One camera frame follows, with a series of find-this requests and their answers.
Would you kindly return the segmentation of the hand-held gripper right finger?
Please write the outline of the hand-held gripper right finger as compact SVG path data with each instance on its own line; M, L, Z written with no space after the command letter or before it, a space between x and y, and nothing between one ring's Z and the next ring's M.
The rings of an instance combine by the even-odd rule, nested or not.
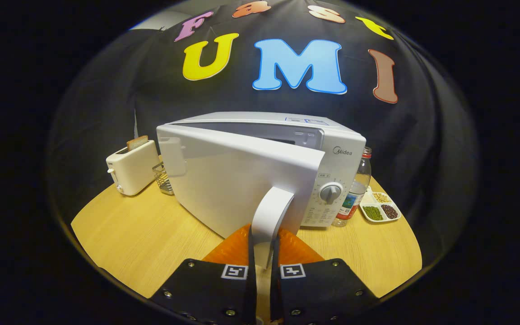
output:
M271 324L355 325L362 313L379 304L343 259L324 259L285 229L273 244Z

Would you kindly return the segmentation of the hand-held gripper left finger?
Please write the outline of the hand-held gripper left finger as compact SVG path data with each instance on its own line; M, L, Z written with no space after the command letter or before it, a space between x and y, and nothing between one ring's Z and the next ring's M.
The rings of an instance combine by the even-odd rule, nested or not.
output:
M182 261L150 301L203 325L255 325L257 284L250 224L203 259Z

